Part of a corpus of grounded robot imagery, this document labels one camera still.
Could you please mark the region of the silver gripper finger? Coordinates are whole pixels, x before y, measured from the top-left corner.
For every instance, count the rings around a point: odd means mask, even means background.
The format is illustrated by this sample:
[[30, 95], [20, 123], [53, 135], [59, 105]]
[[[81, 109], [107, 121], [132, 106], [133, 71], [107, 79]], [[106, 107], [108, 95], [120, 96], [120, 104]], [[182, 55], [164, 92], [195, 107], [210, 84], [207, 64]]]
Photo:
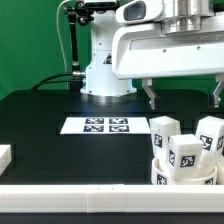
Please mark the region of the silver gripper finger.
[[208, 97], [208, 103], [210, 107], [219, 106], [221, 102], [220, 94], [222, 90], [224, 89], [224, 73], [217, 74], [215, 78], [216, 78], [217, 86], [215, 90], [213, 91], [213, 93]]

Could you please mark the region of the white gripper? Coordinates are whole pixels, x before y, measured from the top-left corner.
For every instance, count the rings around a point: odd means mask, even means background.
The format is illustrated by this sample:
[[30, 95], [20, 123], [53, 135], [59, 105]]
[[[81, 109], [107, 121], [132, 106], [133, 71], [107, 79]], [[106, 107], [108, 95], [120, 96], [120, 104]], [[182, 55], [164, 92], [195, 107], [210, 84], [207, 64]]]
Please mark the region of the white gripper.
[[140, 79], [152, 110], [160, 98], [152, 78], [224, 72], [224, 20], [205, 19], [201, 30], [161, 33], [158, 23], [120, 28], [112, 43], [112, 71], [118, 79]]

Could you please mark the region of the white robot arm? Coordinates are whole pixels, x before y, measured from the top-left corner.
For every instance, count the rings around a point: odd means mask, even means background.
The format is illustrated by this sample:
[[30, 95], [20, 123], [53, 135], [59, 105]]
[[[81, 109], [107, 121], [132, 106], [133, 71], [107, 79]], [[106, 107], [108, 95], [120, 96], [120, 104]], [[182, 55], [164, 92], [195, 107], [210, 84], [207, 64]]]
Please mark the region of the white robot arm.
[[82, 19], [92, 24], [92, 53], [84, 92], [118, 97], [140, 79], [214, 74], [209, 97], [219, 104], [224, 89], [224, 3], [214, 0], [84, 0]]

